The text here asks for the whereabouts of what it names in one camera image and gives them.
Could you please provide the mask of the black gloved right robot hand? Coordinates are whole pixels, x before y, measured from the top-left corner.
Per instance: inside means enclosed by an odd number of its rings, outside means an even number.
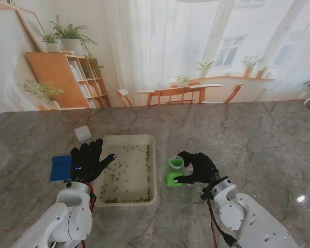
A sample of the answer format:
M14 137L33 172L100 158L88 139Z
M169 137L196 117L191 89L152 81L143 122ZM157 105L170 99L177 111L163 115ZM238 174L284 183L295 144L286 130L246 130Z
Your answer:
M192 164L193 172L188 176L179 176L174 179L174 183L213 183L220 180L219 171L212 160L204 153L189 153L182 151L178 156L183 158L184 166Z

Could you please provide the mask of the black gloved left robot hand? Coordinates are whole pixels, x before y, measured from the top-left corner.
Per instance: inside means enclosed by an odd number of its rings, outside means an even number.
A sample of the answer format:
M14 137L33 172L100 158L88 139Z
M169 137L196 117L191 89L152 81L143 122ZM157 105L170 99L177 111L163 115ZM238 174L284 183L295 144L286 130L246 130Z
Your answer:
M80 148L74 147L70 154L72 162L70 174L72 181L92 182L113 162L117 155L109 154L100 161L103 139L97 139L89 144L83 143Z

